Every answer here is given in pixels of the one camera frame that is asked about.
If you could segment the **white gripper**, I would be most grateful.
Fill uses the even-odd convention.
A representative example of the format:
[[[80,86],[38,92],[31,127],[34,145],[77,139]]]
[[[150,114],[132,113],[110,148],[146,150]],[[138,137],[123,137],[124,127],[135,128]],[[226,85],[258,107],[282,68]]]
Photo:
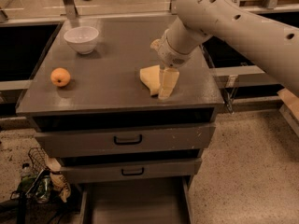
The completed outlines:
[[[150,47],[157,50],[157,54],[166,67],[161,72],[161,85],[158,93],[160,100],[167,99],[171,96],[173,89],[176,87],[179,78],[179,68],[183,66],[190,58],[190,54],[181,54],[175,51],[169,44],[168,30],[164,31],[161,39],[155,39],[151,42]]]

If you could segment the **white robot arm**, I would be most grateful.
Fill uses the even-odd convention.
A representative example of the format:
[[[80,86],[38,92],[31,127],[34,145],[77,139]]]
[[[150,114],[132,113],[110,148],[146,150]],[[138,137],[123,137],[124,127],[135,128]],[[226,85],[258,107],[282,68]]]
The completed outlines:
[[[177,18],[154,40],[163,64],[180,68],[212,36],[299,96],[299,29],[247,12],[230,0],[177,0]]]

